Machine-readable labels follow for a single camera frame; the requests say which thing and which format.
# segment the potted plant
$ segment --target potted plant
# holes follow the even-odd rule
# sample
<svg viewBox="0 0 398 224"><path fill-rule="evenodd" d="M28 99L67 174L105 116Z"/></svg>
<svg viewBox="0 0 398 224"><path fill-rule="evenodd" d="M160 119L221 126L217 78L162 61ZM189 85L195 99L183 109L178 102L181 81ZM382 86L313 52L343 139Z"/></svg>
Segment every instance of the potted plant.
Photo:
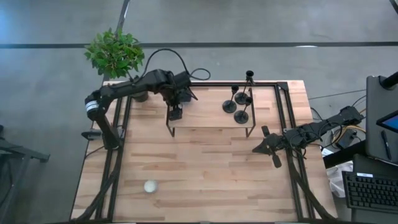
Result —
<svg viewBox="0 0 398 224"><path fill-rule="evenodd" d="M110 78L128 75L132 80L129 71L134 69L138 72L145 57L138 44L131 34L123 35L121 29L113 33L109 28L102 35L97 34L92 43L86 46L85 55L87 60L91 60L93 68L98 69L98 75L105 74Z"/></svg>

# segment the concrete floor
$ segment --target concrete floor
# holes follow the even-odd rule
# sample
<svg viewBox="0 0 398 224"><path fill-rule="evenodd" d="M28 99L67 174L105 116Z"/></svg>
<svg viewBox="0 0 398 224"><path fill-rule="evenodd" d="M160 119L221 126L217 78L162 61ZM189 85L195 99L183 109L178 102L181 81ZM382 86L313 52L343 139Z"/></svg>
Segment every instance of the concrete floor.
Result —
<svg viewBox="0 0 398 224"><path fill-rule="evenodd" d="M87 43L116 28L122 0L0 0L0 44ZM124 30L155 42L395 41L388 0L134 0ZM304 80L309 98L365 89L369 75L397 71L398 47L177 49L190 70L212 80ZM0 124L16 144L51 153L33 161L18 195L16 223L67 221L91 126L84 98L101 85L83 49L0 49ZM153 50L145 50L149 55ZM183 68L168 52L149 68ZM310 100L326 118L365 93ZM358 105L361 110L364 103ZM338 200L339 216L349 213Z"/></svg>

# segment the wooden tabletop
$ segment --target wooden tabletop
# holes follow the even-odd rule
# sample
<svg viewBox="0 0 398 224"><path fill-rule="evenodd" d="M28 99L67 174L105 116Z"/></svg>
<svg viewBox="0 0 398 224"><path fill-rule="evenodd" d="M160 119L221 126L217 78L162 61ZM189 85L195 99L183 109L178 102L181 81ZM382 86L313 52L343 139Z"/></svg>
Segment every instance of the wooden tabletop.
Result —
<svg viewBox="0 0 398 224"><path fill-rule="evenodd" d="M312 122L304 82L288 81L288 84L297 125ZM227 96L226 92L230 88L193 87L192 91L200 101L205 102L215 97L210 94L212 91L225 92ZM281 93L289 125L284 95ZM251 152L264 137L261 126L267 125L272 133L281 132L274 89L254 87L253 97L257 125L249 138L245 137L241 128L232 127L178 128L173 138L165 126L166 105L160 95L150 94L143 103L133 101L114 221L295 221L285 151L277 152L282 161L279 169L273 166L271 157ZM215 110L221 108L224 100L228 100L228 97L222 95L215 104ZM113 120L115 106L116 101L109 107L107 117L110 121ZM233 120L233 114L224 115L223 119ZM87 153L102 145L100 140L91 141ZM100 150L86 159L72 218L78 217L98 193L105 157L106 151ZM329 213L336 217L319 148L307 147L306 158L305 167L311 190ZM144 182L147 180L158 182L156 193L144 192ZM300 193L306 213L303 193ZM104 214L108 209L108 200L109 195L105 198Z"/></svg>

